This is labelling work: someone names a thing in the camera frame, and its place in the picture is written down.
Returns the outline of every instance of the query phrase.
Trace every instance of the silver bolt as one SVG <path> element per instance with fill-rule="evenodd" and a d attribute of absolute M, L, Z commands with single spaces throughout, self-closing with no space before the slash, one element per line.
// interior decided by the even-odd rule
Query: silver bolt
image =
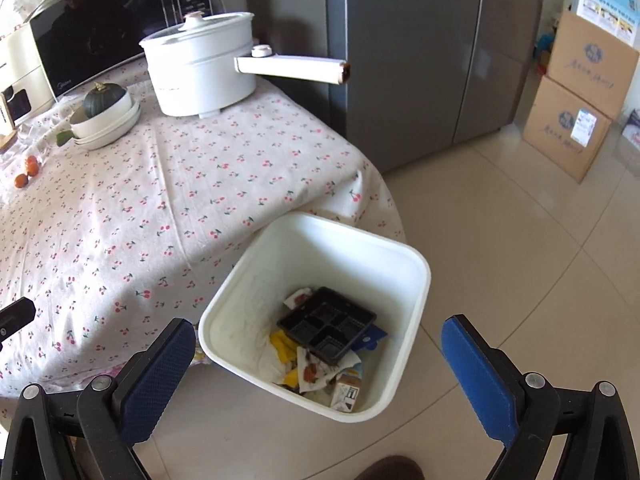
<path fill-rule="evenodd" d="M 544 387 L 544 385 L 546 384 L 545 378 L 542 375 L 537 374 L 535 372 L 527 374 L 527 376 L 524 378 L 524 381 L 529 386 L 537 390 Z"/>
<path fill-rule="evenodd" d="M 108 375 L 98 376 L 93 381 L 91 381 L 91 387 L 96 392 L 106 390 L 109 386 L 111 386 L 111 378 Z"/>
<path fill-rule="evenodd" d="M 37 387 L 35 384 L 30 384 L 24 389 L 24 391 L 22 392 L 22 396 L 28 400 L 33 399 L 33 397 L 37 396 L 39 393 L 39 387 Z"/>
<path fill-rule="evenodd" d="M 598 389 L 601 394 L 607 397 L 613 397 L 616 394 L 616 387 L 611 383 L 607 383 L 607 381 L 602 381 Z"/>

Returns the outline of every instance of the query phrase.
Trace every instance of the pot handle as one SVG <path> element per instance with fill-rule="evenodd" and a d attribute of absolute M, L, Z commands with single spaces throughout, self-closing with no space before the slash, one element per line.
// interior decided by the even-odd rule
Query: pot handle
<path fill-rule="evenodd" d="M 341 85 L 351 75 L 351 65 L 342 59 L 307 56 L 236 57 L 236 70 L 243 74 L 274 75 Z"/>

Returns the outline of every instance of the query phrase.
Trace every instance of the shoe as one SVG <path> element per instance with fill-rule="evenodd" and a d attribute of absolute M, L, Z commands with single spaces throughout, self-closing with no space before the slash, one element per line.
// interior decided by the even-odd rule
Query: shoe
<path fill-rule="evenodd" d="M 369 466 L 356 480 L 424 480 L 422 469 L 405 456 L 388 456 Z"/>

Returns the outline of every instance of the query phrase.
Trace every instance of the refrigerator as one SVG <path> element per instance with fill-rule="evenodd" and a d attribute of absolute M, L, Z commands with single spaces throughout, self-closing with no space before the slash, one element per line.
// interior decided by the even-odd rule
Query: refrigerator
<path fill-rule="evenodd" d="M 345 86 L 273 80 L 380 170 L 511 123 L 542 0 L 247 0 L 276 52 L 347 59 Z"/>

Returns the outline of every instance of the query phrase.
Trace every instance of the white trash can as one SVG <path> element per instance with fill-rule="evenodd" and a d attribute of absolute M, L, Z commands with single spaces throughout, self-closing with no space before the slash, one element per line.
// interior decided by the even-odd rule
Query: white trash can
<path fill-rule="evenodd" d="M 250 244 L 204 311 L 198 335 L 205 353 L 247 381 L 340 422 L 362 422 L 393 399 L 420 324 L 431 283 L 422 255 L 359 229 L 304 213 L 273 221 Z M 378 315 L 388 332 L 361 351 L 364 378 L 352 413 L 342 413 L 261 379 L 258 362 L 282 300 L 304 286 L 327 286 Z"/>

